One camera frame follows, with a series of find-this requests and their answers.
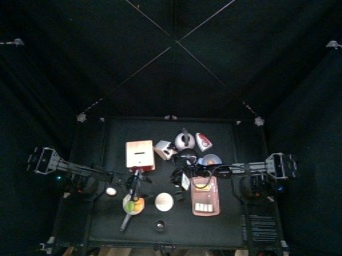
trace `black curtain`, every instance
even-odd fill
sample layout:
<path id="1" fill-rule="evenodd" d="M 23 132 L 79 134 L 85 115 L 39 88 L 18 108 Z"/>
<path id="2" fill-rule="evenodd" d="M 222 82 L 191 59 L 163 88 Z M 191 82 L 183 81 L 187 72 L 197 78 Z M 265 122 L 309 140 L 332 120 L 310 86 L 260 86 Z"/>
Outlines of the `black curtain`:
<path id="1" fill-rule="evenodd" d="M 68 157 L 76 113 L 31 63 L 32 53 L 0 46 L 0 254 L 36 254 L 52 234 L 58 182 L 26 171 L 36 146 Z"/>
<path id="2" fill-rule="evenodd" d="M 342 51 L 332 49 L 269 118 L 272 151 L 298 156 L 281 198 L 292 255 L 342 253 Z"/>

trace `black table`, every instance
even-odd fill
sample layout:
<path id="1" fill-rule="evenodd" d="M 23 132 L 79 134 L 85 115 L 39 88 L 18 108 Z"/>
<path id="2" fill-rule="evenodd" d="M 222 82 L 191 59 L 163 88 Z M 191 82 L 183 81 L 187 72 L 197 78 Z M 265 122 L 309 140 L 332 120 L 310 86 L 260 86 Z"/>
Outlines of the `black table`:
<path id="1" fill-rule="evenodd" d="M 183 127 L 193 135 L 203 133 L 214 144 L 206 152 L 195 147 L 201 157 L 215 154 L 227 164 L 264 161 L 268 157 L 264 130 L 252 120 L 237 123 L 227 120 L 166 121 L 109 117 L 105 122 L 94 120 L 79 125 L 70 160 L 89 166 L 101 165 L 126 179 L 130 177 L 126 168 L 126 142 L 153 140 L 154 145 L 159 140 L 174 142 Z M 142 214 L 131 218 L 125 232 L 121 232 L 126 216 L 122 199 L 127 191 L 121 182 L 115 184 L 118 194 L 114 197 L 103 193 L 91 202 L 62 199 L 55 228 L 59 246 L 246 248 L 243 207 L 233 195 L 231 180 L 218 179 L 219 215 L 199 217 L 193 214 L 190 190 L 183 193 L 185 200 L 175 200 L 173 209 L 162 212 L 154 205 L 155 196 L 162 192 L 174 196 L 175 187 L 170 175 L 175 165 L 155 154 L 155 166 L 155 170 L 146 173 L 153 184 L 143 182 L 141 187 L 141 192 L 150 195 L 146 208 Z M 155 230 L 157 220 L 166 223 L 163 232 Z"/>

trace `black fabric wall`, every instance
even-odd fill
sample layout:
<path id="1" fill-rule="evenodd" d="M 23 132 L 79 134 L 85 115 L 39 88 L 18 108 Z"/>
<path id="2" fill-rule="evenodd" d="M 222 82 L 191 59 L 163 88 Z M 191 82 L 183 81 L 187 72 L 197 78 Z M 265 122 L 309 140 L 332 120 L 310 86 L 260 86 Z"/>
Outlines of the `black fabric wall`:
<path id="1" fill-rule="evenodd" d="M 342 253 L 342 51 L 332 50 L 268 122 L 272 151 L 298 156 L 281 200 L 296 255 Z"/>
<path id="2" fill-rule="evenodd" d="M 54 176 L 26 172 L 36 146 L 68 157 L 76 114 L 31 63 L 23 48 L 0 54 L 0 255 L 38 255 L 58 209 Z"/>
<path id="3" fill-rule="evenodd" d="M 0 11 L 79 113 L 103 99 L 90 116 L 245 119 L 242 100 L 268 116 L 320 62 L 341 3 L 3 0 Z"/>

